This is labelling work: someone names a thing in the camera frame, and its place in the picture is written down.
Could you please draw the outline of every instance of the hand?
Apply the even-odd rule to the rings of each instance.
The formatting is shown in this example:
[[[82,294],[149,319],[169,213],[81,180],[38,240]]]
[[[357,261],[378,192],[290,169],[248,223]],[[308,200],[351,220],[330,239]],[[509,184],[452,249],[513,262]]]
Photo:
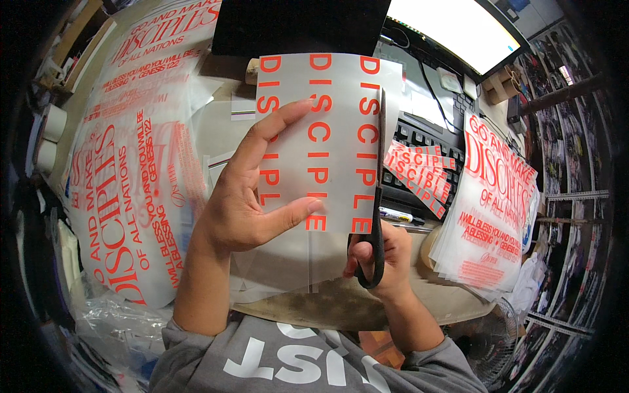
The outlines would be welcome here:
[[[396,228],[384,220],[380,222],[384,240],[384,275],[380,284],[369,292],[380,300],[387,301],[411,290],[408,281],[411,268],[411,237],[404,228]],[[346,279],[353,277],[354,270],[360,263],[365,278],[371,281],[374,274],[373,249],[370,243],[358,242],[358,239],[359,235],[352,235],[343,277]]]
[[[194,227],[191,245],[197,252],[209,249],[225,257],[232,251],[251,250],[323,209],[319,199],[304,197],[265,214],[257,199],[259,165],[269,140],[305,116],[311,107],[311,99],[292,102],[251,127],[223,169]]]

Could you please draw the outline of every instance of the scissor blade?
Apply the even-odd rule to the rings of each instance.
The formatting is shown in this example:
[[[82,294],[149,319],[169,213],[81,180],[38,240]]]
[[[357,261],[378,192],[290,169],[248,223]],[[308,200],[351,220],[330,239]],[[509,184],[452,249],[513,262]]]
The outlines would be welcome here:
[[[376,169],[376,187],[382,188],[382,162],[384,161],[384,139],[386,136],[386,95],[380,89],[380,111],[378,112],[378,166]]]

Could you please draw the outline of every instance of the fingernail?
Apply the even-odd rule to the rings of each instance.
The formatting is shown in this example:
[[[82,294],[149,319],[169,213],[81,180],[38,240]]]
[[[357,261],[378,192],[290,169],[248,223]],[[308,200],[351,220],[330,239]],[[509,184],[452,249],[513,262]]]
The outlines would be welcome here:
[[[315,211],[319,211],[323,209],[323,202],[321,201],[321,199],[317,199],[316,201],[310,202],[310,204],[308,205],[308,213],[312,214]]]

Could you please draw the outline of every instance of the scissors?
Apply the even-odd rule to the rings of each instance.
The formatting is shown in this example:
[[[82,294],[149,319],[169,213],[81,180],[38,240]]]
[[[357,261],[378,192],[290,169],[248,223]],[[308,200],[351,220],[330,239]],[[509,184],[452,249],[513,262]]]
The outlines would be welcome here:
[[[376,169],[376,194],[374,196],[374,215],[371,221],[371,233],[367,235],[359,235],[359,241],[368,241],[373,249],[374,257],[374,276],[371,282],[365,277],[360,264],[356,266],[354,277],[358,277],[359,284],[366,289],[375,288],[380,284],[382,275],[384,274],[384,241],[382,240],[382,226],[380,225],[380,203],[382,201],[382,161],[384,160],[384,139],[386,134],[386,97],[384,88],[380,89],[380,111],[378,112],[378,164]],[[352,241],[350,234],[347,240],[347,248],[349,249]]]

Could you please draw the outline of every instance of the scissor handle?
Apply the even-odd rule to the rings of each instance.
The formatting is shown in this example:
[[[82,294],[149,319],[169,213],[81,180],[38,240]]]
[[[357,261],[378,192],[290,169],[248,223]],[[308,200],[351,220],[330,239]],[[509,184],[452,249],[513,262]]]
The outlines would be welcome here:
[[[374,200],[380,201],[382,199],[382,189],[376,188],[376,195]],[[373,257],[374,257],[374,276],[371,278],[371,282],[367,280],[365,277],[365,273],[362,271],[362,267],[360,263],[356,266],[356,270],[354,271],[354,277],[358,277],[359,284],[365,289],[373,289],[378,284],[380,284],[380,280],[382,280],[382,275],[384,274],[384,240],[382,239],[382,226],[380,225],[380,203],[374,204],[374,217],[371,222],[371,233],[367,235],[361,235],[359,241],[368,241],[371,244],[371,248],[373,249]],[[350,239],[348,240],[347,246],[349,247],[350,240],[352,235],[350,235]]]

